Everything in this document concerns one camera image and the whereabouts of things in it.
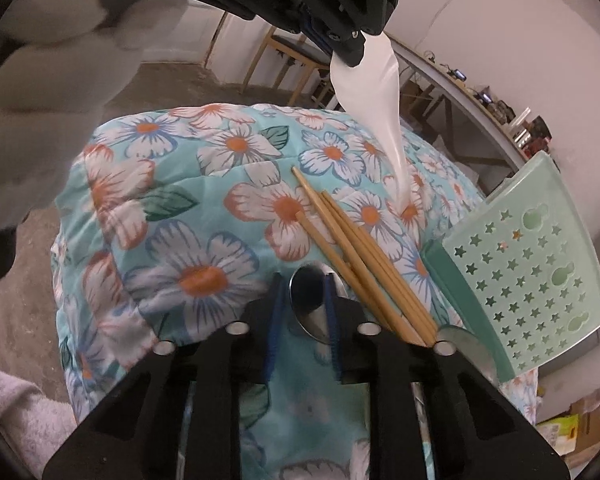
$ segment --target chopstick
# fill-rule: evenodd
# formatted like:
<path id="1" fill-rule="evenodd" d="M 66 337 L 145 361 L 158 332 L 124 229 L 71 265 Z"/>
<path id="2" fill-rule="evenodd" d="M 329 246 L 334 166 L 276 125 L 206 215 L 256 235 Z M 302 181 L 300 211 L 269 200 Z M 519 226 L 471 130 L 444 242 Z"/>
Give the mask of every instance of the chopstick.
<path id="1" fill-rule="evenodd" d="M 362 286 L 362 283 L 360 283 L 358 277 L 353 273 L 353 270 L 351 270 L 351 268 L 343 261 L 340 255 L 331 247 L 330 243 L 326 240 L 326 238 L 324 238 L 324 236 L 322 236 L 321 232 L 318 231 L 318 229 L 311 223 L 304 213 L 298 212 L 298 214 L 296 214 L 296 219 L 307 232 L 307 234 L 314 240 L 316 245 L 318 245 L 335 270 L 347 283 L 349 283 L 358 299 L 363 304 L 368 306 L 369 310 L 371 310 L 371 313 L 380 322 L 380 324 L 387 328 L 388 324 L 384 318 L 384 315 L 382 314 L 382 311 L 376 302 L 369 296 L 366 289 Z"/>
<path id="2" fill-rule="evenodd" d="M 389 325 L 389 328 L 397 333 L 398 336 L 403 341 L 412 344 L 420 344 L 420 337 L 415 332 L 415 330 L 406 323 L 406 320 L 403 320 L 400 314 L 398 314 L 395 309 L 391 306 L 389 301 L 384 295 L 384 292 L 380 288 L 380 286 L 376 283 L 375 278 L 371 275 L 369 270 L 366 268 L 366 265 L 360 259 L 360 256 L 356 253 L 355 248 L 349 241 L 349 239 L 345 236 L 344 232 L 336 222 L 335 218 L 331 216 L 330 210 L 322 201 L 321 196 L 311 187 L 311 185 L 307 182 L 304 175 L 298 171 L 298 168 L 291 168 L 292 173 L 304 189 L 304 192 L 307 193 L 309 200 L 314 205 L 318 215 L 322 219 L 322 222 L 327 226 L 327 229 L 331 233 L 331 236 L 336 241 L 342 253 L 345 255 L 346 259 L 351 264 L 353 271 L 356 276 L 368 292 L 369 296 L 373 298 L 373 300 L 378 305 L 378 310 L 382 312 L 382 316 L 386 320 Z"/>
<path id="3" fill-rule="evenodd" d="M 413 301 L 414 294 L 411 287 L 395 269 L 394 264 L 382 252 L 382 249 L 371 235 L 365 229 L 353 223 L 331 195 L 323 191 L 321 196 L 366 266 L 384 287 L 391 299 L 394 300 L 396 306 L 411 323 L 424 343 L 428 346 L 435 344 L 438 329 L 433 318 L 419 300 L 417 302 Z"/>

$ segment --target wooden stool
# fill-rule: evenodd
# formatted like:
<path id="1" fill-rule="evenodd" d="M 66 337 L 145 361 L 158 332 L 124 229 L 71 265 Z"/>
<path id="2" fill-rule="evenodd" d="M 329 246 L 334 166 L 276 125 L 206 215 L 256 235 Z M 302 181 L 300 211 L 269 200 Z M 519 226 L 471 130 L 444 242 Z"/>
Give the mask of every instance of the wooden stool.
<path id="1" fill-rule="evenodd" d="M 295 41 L 291 38 L 286 38 L 285 36 L 280 36 L 278 34 L 274 35 L 273 33 L 275 30 L 276 27 L 271 27 L 265 34 L 262 44 L 256 52 L 253 61 L 251 61 L 249 69 L 247 70 L 247 75 L 244 77 L 242 87 L 240 88 L 240 93 L 244 92 L 244 89 L 247 88 L 249 79 L 251 79 L 254 70 L 256 70 L 256 66 L 260 61 L 262 54 L 264 54 L 266 48 L 270 46 L 288 56 L 287 59 L 285 59 L 285 64 L 280 69 L 280 72 L 278 72 L 278 76 L 273 83 L 274 90 L 278 89 L 280 83 L 282 83 L 282 80 L 286 75 L 286 72 L 288 72 L 289 67 L 294 64 L 294 60 L 299 61 L 304 65 L 304 70 L 302 70 L 300 81 L 298 81 L 296 89 L 286 104 L 287 106 L 293 106 L 298 97 L 300 97 L 304 86 L 309 81 L 309 78 L 314 70 L 329 70 L 330 60 L 329 57 L 321 50 L 306 44 L 306 36 L 304 34 L 302 34 L 300 38 Z"/>

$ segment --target table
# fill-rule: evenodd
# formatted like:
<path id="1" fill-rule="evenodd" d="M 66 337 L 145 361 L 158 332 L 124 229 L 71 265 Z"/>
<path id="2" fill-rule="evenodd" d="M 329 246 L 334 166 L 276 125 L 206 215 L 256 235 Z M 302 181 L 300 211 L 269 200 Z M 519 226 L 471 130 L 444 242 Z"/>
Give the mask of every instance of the table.
<path id="1" fill-rule="evenodd" d="M 482 106 L 480 101 L 469 94 L 466 88 L 459 86 L 456 80 L 452 79 L 438 65 L 423 58 L 411 47 L 401 43 L 390 34 L 387 34 L 387 36 L 394 44 L 395 55 L 410 65 L 415 71 L 421 73 L 432 84 L 439 87 L 443 98 L 448 101 L 448 107 L 450 104 L 455 104 L 461 110 L 464 110 L 472 123 L 499 149 L 513 170 L 517 171 L 525 165 L 528 160 L 526 155 L 515 145 L 502 125 Z M 447 117 L 450 115 L 449 110 L 450 108 L 446 110 Z M 478 157 L 462 158 L 468 163 L 487 163 L 486 161 L 481 162 L 477 160 Z"/>

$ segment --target brown floor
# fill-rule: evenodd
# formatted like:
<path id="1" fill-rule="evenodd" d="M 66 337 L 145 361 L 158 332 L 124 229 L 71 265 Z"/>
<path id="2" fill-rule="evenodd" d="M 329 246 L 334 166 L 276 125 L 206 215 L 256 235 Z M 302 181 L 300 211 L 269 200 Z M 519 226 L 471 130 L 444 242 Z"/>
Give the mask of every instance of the brown floor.
<path id="1" fill-rule="evenodd" d="M 146 110 L 207 103 L 285 105 L 290 92 L 220 86 L 197 65 L 147 64 L 107 106 L 104 121 Z M 299 106 L 312 107 L 308 99 Z M 49 248 L 58 232 L 55 208 L 33 212 L 18 230 L 18 253 L 0 282 L 0 369 L 33 381 L 56 400 L 66 400 L 58 357 L 56 304 Z"/>

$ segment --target floral tablecloth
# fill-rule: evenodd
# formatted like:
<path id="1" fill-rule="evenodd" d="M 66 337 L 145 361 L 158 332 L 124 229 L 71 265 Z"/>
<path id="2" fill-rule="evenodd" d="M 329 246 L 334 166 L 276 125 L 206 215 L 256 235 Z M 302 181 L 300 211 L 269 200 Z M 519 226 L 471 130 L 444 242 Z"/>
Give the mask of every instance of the floral tablecloth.
<path id="1" fill-rule="evenodd" d="M 160 339 L 184 345 L 236 319 L 266 290 L 324 260 L 296 221 L 326 229 L 290 172 L 326 189 L 391 258 L 436 322 L 460 324 L 419 248 L 480 202 L 472 183 L 403 129 L 413 186 L 404 211 L 378 143 L 339 112 L 209 104 L 101 126 L 56 204 L 52 248 L 62 368 L 78 420 Z M 333 377 L 328 347 L 287 310 L 272 380 L 242 399 L 245 478 L 363 478 L 365 389 Z M 503 391 L 532 422 L 537 375 Z"/>

